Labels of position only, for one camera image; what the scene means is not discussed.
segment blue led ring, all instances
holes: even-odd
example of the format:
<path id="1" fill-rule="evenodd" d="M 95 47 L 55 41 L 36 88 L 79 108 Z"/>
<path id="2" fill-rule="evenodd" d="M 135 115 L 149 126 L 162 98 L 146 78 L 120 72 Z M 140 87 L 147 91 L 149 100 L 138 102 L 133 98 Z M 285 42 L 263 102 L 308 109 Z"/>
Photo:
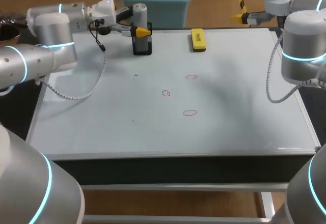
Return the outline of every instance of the blue led ring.
<path id="1" fill-rule="evenodd" d="M 49 194 L 50 194 L 50 190 L 51 190 L 51 185 L 52 185 L 52 169 L 51 169 L 51 165 L 50 165 L 50 162 L 48 161 L 48 159 L 42 155 L 46 161 L 46 164 L 47 164 L 47 169 L 48 169 L 48 172 L 49 172 L 49 178 L 48 178 L 48 182 L 47 182 L 47 188 L 46 188 L 46 191 L 45 191 L 45 195 L 44 195 L 44 198 L 41 202 L 41 205 L 39 207 L 39 209 L 36 211 L 35 215 L 33 216 L 32 220 L 29 222 L 29 224 L 34 224 L 37 219 L 40 217 L 43 209 L 44 209 L 44 206 L 47 202 L 47 199 L 49 198 Z"/>
<path id="2" fill-rule="evenodd" d="M 314 157 L 312 157 L 312 159 L 310 160 L 309 169 L 308 169 L 309 186 L 310 186 L 311 193 L 312 193 L 312 195 L 313 195 L 313 197 L 314 197 L 317 205 L 319 206 L 319 208 L 321 209 L 321 211 L 326 215 L 326 209 L 323 207 L 323 205 L 319 201 L 319 199 L 317 197 L 317 194 L 315 193 L 314 187 L 312 186 L 312 181 L 311 181 L 311 164 L 312 164 L 312 161 L 313 161 Z"/>
<path id="3" fill-rule="evenodd" d="M 322 56 L 315 57 L 315 58 L 296 58 L 296 57 L 287 55 L 286 53 L 284 53 L 284 51 L 282 51 L 282 54 L 284 57 L 287 57 L 288 59 L 296 60 L 296 61 L 317 61 L 317 60 L 323 59 L 326 56 L 326 53 L 324 53 Z"/>
<path id="4" fill-rule="evenodd" d="M 12 46 L 5 46 L 5 47 L 9 47 L 9 48 L 15 50 L 15 51 L 19 54 L 19 56 L 21 57 L 22 61 L 24 62 L 24 66 L 25 66 L 25 75 L 24 75 L 24 78 L 21 80 L 20 83 L 24 82 L 25 79 L 26 79 L 26 77 L 27 77 L 27 63 L 26 63 L 26 60 L 25 60 L 24 56 L 23 56 L 22 53 L 21 53 L 17 48 L 15 48 L 15 47 L 12 47 Z"/>
<path id="5" fill-rule="evenodd" d="M 321 5 L 322 0 L 319 0 L 316 11 L 319 11 L 320 5 Z"/>

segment white table surface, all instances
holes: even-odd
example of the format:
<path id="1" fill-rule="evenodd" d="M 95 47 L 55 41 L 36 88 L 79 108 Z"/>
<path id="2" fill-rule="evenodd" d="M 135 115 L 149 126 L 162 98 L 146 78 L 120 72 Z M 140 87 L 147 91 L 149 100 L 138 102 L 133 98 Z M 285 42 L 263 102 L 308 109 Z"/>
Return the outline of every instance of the white table surface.
<path id="1" fill-rule="evenodd" d="M 154 32 L 150 56 L 134 56 L 131 40 L 119 34 L 100 37 L 107 65 L 98 89 L 83 102 L 47 89 L 28 143 L 52 160 L 315 153 L 320 144 L 299 93 L 281 104 L 266 97 L 275 33 L 205 30 L 207 48 L 199 53 L 191 51 L 189 34 Z M 102 54 L 91 35 L 74 40 L 78 66 L 52 74 L 50 83 L 80 96 L 98 78 Z M 280 53 L 270 83 L 275 99 L 291 89 L 281 77 Z M 185 116 L 186 110 L 197 113 Z"/>

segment hazard tape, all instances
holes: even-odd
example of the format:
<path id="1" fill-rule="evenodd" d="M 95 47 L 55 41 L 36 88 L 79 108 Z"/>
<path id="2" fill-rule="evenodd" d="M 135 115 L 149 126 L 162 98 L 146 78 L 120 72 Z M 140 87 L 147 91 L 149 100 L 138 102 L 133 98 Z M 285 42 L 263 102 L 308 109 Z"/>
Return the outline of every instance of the hazard tape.
<path id="1" fill-rule="evenodd" d="M 247 14 L 247 8 L 245 6 L 244 0 L 238 0 L 238 1 L 239 1 L 239 4 L 240 4 L 240 7 L 241 7 L 242 14 Z"/>

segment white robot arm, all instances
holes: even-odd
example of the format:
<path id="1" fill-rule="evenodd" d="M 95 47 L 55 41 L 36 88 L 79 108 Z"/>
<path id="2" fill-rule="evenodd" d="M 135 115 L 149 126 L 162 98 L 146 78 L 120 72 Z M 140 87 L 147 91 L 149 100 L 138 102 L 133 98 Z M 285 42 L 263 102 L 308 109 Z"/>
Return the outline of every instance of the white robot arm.
<path id="1" fill-rule="evenodd" d="M 277 16 L 279 27 L 284 27 L 285 19 L 291 13 L 302 10 L 326 8 L 326 0 L 264 0 L 265 12 L 236 15 L 234 20 L 243 24 L 260 25 Z"/>
<path id="2" fill-rule="evenodd" d="M 53 72 L 73 69 L 77 58 L 72 33 L 87 31 L 92 23 L 97 25 L 102 35 L 116 30 L 133 37 L 139 44 L 142 37 L 151 34 L 147 28 L 139 27 L 144 26 L 144 22 L 147 27 L 147 9 L 143 6 L 137 4 L 116 12 L 113 0 L 103 0 L 91 7 L 78 3 L 29 9 L 29 30 L 39 38 L 41 45 L 0 47 L 0 90 Z M 138 20 L 134 25 L 118 23 L 131 16 Z M 146 44 L 136 45 L 136 48 L 146 49 Z"/>
<path id="3" fill-rule="evenodd" d="M 136 17 L 134 25 L 118 23 L 131 16 Z M 81 3 L 29 9 L 29 29 L 41 45 L 0 47 L 0 90 L 73 69 L 77 57 L 72 33 L 90 30 L 92 23 L 103 35 L 116 30 L 133 37 L 136 48 L 146 48 L 142 38 L 148 40 L 151 32 L 139 27 L 145 22 L 147 27 L 145 5 L 116 12 L 113 0 L 89 8 Z M 84 210 L 75 179 L 0 124 L 0 223 L 82 224 Z"/>

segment wooden floor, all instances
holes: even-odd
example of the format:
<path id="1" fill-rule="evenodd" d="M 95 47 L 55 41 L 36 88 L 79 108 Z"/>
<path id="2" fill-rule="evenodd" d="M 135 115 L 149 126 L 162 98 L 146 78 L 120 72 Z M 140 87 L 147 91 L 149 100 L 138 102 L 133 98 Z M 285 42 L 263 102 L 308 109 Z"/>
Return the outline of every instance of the wooden floor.
<path id="1" fill-rule="evenodd" d="M 25 13 L 28 8 L 58 3 L 100 0 L 0 0 L 0 10 Z M 244 0 L 248 12 L 264 10 L 263 0 Z M 115 0 L 122 7 L 121 0 Z M 231 17 L 241 13 L 238 0 L 192 0 L 187 27 L 240 27 Z M 263 26 L 276 26 L 276 20 Z M 274 193 L 278 209 L 284 193 Z M 261 217 L 257 194 L 252 192 L 182 192 L 182 191 L 85 191 L 86 214 L 112 215 L 180 215 Z"/>

